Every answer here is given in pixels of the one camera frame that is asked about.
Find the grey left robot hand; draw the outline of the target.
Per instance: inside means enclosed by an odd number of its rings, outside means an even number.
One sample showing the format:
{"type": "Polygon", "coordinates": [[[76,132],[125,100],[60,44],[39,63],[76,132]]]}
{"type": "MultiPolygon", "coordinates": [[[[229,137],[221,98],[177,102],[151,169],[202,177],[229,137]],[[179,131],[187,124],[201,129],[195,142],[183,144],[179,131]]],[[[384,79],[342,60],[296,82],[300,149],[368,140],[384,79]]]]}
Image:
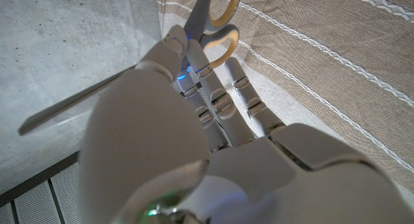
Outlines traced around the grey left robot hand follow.
{"type": "Polygon", "coordinates": [[[80,152],[83,223],[412,223],[413,210],[361,153],[304,125],[211,152],[172,83],[176,25],[103,93],[80,152]]]}

